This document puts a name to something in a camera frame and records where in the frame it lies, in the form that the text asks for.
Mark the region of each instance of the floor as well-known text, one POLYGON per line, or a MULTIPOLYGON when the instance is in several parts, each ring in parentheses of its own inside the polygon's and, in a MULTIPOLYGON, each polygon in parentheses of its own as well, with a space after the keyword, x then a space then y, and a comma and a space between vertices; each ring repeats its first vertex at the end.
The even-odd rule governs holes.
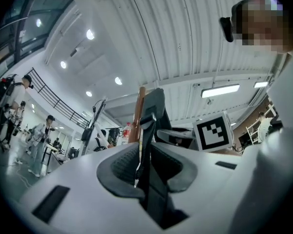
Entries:
MULTIPOLYGON (((31 157, 25 152, 25 138, 20 134, 12 136, 10 145, 11 149, 8 152, 3 152, 0 148, 0 189, 6 197, 18 202, 39 178, 27 171, 31 157), (23 162, 22 165, 15 162, 17 157, 23 162)), ((43 161, 41 175, 46 173, 46 163, 47 156, 43 161)))

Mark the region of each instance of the black rectangular slot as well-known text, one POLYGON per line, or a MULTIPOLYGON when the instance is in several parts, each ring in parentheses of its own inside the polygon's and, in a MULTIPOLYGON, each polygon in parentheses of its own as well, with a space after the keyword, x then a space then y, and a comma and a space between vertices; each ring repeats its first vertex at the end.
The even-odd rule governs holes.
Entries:
POLYGON ((48 223, 69 190, 68 187, 57 185, 33 210, 32 214, 41 221, 48 223))
POLYGON ((232 170, 234 170, 236 168, 236 164, 231 164, 231 163, 227 163, 227 162, 223 162, 223 161, 217 162, 216 165, 226 167, 226 168, 229 168, 232 170))

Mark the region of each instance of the black metal railing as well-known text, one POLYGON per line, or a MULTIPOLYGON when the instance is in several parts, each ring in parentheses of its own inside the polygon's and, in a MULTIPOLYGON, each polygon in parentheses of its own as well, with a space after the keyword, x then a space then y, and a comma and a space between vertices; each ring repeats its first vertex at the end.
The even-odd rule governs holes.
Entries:
POLYGON ((32 78, 34 89, 40 94, 54 109, 82 128, 86 128, 89 121, 76 113, 65 104, 41 79, 34 68, 28 72, 32 78))

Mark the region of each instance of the plastic bottle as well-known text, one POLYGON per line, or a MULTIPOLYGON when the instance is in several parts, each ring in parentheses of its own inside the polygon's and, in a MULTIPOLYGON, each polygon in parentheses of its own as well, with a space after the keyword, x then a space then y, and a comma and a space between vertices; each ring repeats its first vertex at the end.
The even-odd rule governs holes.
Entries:
POLYGON ((127 126, 123 130, 122 145, 128 144, 130 130, 131 130, 130 123, 127 122, 127 126))

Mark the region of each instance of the rectangular light fixture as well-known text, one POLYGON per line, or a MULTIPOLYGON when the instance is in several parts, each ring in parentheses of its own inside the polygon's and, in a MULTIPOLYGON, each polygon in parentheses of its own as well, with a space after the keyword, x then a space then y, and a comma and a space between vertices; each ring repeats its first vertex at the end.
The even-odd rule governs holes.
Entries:
POLYGON ((263 88, 263 87, 266 87, 267 85, 268 85, 267 81, 255 82, 254 88, 263 88))
POLYGON ((233 93, 239 90, 240 85, 234 84, 229 86, 222 86, 217 88, 209 88, 209 89, 203 89, 201 93, 202 98, 208 98, 211 96, 218 96, 228 93, 233 93))

